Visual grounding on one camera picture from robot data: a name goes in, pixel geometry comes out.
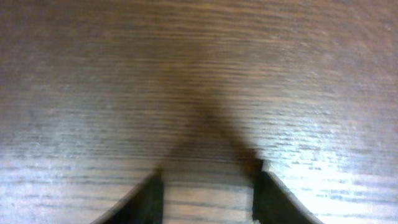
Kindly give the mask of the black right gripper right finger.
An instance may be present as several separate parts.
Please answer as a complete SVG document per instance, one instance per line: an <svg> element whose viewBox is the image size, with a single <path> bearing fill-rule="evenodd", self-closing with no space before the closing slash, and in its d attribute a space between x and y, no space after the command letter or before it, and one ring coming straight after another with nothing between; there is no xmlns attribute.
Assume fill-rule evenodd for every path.
<svg viewBox="0 0 398 224"><path fill-rule="evenodd" d="M294 202L269 172L257 171L253 180L252 220L260 224L321 224Z"/></svg>

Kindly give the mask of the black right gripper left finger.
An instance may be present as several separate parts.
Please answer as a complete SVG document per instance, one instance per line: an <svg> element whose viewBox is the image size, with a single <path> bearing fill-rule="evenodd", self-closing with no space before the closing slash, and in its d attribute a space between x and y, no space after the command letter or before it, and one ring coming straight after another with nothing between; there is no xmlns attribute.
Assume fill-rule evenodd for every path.
<svg viewBox="0 0 398 224"><path fill-rule="evenodd" d="M148 176L94 224L163 224L164 181L162 171Z"/></svg>

